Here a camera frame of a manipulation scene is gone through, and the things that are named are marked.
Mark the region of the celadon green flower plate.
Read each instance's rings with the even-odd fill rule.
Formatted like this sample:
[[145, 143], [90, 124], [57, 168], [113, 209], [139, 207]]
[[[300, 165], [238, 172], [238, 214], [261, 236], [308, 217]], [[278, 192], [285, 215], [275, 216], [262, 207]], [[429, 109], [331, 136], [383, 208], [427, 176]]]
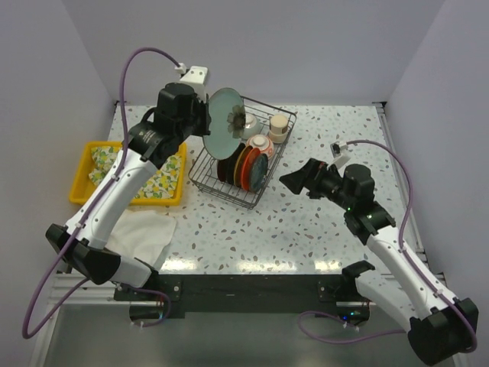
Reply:
[[229, 158], [241, 143], [245, 130], [245, 105], [241, 95], [232, 88], [221, 88], [209, 98], [209, 135], [203, 144], [217, 160]]

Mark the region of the orange red plate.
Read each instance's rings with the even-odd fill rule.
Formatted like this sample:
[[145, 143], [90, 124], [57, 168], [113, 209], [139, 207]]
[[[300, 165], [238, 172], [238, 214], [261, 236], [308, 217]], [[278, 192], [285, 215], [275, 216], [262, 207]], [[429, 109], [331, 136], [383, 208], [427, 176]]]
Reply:
[[261, 155], [259, 148], [250, 148], [249, 152], [245, 155], [243, 165], [241, 167], [241, 188], [243, 190], [250, 189], [250, 177], [251, 169], [256, 159]]

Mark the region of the yellow brown patterned plate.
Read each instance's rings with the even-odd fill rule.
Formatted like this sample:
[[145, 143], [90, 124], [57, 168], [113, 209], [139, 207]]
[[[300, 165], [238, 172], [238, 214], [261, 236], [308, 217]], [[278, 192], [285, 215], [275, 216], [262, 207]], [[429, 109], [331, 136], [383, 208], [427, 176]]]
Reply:
[[247, 145], [243, 151], [239, 154], [238, 159], [235, 164], [235, 169], [234, 169], [234, 185], [236, 187], [241, 187], [241, 172], [242, 172], [242, 167], [244, 165], [244, 162], [249, 155], [250, 151], [253, 148], [250, 145]]

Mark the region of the dark red flower plate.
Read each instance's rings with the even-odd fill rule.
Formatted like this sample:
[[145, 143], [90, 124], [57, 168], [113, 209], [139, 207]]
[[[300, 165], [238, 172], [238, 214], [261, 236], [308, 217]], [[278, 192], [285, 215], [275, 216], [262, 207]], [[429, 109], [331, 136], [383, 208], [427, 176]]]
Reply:
[[218, 161], [217, 175], [218, 175], [218, 179], [223, 183], [227, 181], [227, 168], [228, 168], [228, 159]]

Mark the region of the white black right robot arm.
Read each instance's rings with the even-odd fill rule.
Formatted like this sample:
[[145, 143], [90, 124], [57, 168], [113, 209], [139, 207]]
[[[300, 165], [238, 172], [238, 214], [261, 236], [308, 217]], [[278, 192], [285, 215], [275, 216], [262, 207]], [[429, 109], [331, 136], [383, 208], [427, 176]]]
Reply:
[[375, 181], [369, 168], [350, 164], [343, 173], [335, 165], [309, 159], [299, 170], [280, 177], [289, 191], [308, 190], [311, 199], [326, 198], [344, 211], [351, 234], [389, 269], [401, 289], [381, 286], [381, 278], [367, 263], [352, 265], [340, 282], [349, 300], [372, 300], [395, 319], [410, 346], [426, 365], [477, 349], [478, 308], [451, 292], [416, 253], [403, 243], [393, 217], [375, 200]]

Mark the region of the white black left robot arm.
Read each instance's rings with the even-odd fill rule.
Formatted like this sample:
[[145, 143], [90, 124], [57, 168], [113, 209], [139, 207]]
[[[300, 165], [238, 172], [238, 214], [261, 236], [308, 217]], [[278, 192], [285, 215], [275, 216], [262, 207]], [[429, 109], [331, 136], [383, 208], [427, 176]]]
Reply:
[[204, 86], [168, 83], [157, 104], [128, 129], [114, 165], [85, 205], [64, 225], [51, 225], [46, 238], [72, 268], [95, 284], [127, 284], [142, 300], [158, 291], [155, 270], [105, 246], [136, 193], [191, 135], [209, 134], [209, 105]]

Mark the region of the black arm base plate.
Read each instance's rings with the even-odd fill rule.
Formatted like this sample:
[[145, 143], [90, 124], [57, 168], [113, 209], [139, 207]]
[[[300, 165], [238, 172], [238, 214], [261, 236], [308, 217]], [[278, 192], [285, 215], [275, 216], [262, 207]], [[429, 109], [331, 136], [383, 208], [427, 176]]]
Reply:
[[130, 305], [129, 316], [156, 320], [169, 312], [183, 319], [188, 313], [328, 313], [355, 325], [370, 318], [369, 301], [341, 274], [162, 274], [148, 289], [159, 294], [116, 288], [114, 300]]

